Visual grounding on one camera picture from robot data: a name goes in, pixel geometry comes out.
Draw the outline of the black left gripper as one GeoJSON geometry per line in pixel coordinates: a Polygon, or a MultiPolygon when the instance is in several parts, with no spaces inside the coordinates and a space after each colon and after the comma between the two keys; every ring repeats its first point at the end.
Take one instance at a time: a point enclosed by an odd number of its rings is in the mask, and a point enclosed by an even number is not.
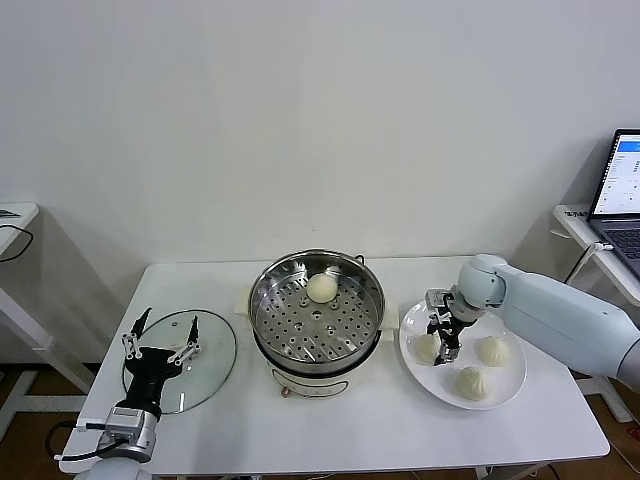
{"type": "Polygon", "coordinates": [[[139,340],[151,310],[152,308],[148,307],[134,322],[131,330],[121,337],[126,359],[124,366],[132,374],[131,383],[123,399],[123,407],[161,416],[160,402],[165,382],[182,373],[181,365],[198,354],[201,345],[198,316],[195,316],[191,322],[186,344],[175,353],[164,348],[140,347],[139,340]]]}

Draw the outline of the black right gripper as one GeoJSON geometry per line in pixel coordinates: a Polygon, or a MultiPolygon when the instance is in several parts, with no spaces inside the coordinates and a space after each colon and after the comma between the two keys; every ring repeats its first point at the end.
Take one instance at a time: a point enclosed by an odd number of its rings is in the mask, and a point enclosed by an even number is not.
{"type": "Polygon", "coordinates": [[[438,314],[431,313],[429,315],[426,334],[435,346],[444,346],[440,348],[435,357],[434,366],[452,363],[456,360],[460,348],[459,335],[462,329],[463,323],[444,308],[439,308],[438,314]]]}

